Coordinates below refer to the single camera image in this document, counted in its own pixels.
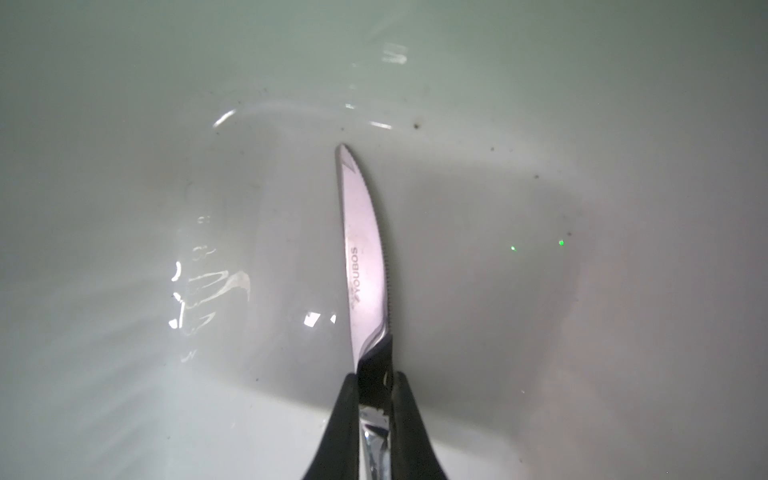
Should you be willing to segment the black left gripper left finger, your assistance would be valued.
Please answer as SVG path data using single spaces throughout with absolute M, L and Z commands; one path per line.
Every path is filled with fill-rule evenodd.
M 359 389 L 345 378 L 304 480 L 357 480 L 359 475 Z

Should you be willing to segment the silver table knife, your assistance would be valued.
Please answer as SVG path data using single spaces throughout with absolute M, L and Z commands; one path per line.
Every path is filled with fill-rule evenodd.
M 367 479 L 391 479 L 392 335 L 382 240 L 365 175 L 351 150 L 335 150 L 353 361 Z

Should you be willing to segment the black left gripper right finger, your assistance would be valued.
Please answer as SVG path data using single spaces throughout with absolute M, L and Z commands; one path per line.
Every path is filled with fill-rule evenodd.
M 407 376 L 394 373 L 392 389 L 392 478 L 447 480 L 434 452 Z

